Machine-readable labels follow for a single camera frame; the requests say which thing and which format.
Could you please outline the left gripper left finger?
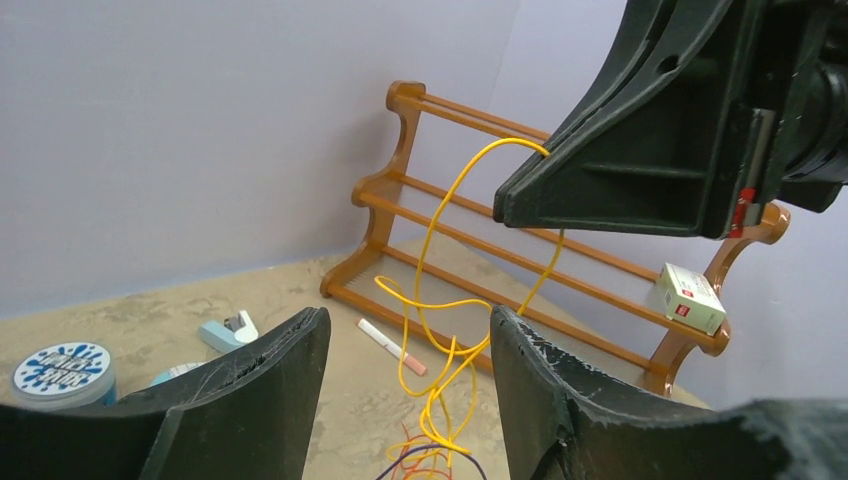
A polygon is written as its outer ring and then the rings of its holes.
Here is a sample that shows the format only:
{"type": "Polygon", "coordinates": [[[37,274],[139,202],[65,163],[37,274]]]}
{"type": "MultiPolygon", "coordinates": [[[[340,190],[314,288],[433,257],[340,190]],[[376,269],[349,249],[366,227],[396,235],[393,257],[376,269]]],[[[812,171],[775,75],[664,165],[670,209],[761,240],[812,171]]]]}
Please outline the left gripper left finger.
{"type": "Polygon", "coordinates": [[[331,336],[307,307],[257,340],[109,406],[1,409],[5,479],[299,479],[331,336]]]}

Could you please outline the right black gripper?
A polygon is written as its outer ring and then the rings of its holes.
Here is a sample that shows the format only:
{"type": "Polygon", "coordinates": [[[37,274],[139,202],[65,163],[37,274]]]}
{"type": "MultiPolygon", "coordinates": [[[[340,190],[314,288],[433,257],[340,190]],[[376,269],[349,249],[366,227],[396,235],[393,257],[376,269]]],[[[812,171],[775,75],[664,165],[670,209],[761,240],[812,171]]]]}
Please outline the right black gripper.
{"type": "Polygon", "coordinates": [[[847,184],[844,1],[630,1],[575,109],[495,192],[510,228],[711,237],[731,124],[762,118],[735,234],[847,184]]]}

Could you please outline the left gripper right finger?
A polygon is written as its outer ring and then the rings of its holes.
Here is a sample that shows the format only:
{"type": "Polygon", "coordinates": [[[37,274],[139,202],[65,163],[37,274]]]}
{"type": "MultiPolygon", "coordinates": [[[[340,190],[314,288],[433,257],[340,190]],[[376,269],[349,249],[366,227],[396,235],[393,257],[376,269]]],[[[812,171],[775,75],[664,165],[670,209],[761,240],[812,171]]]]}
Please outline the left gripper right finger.
{"type": "Polygon", "coordinates": [[[761,399],[713,411],[611,377],[513,310],[490,316],[514,479],[843,479],[843,399],[761,399]]]}

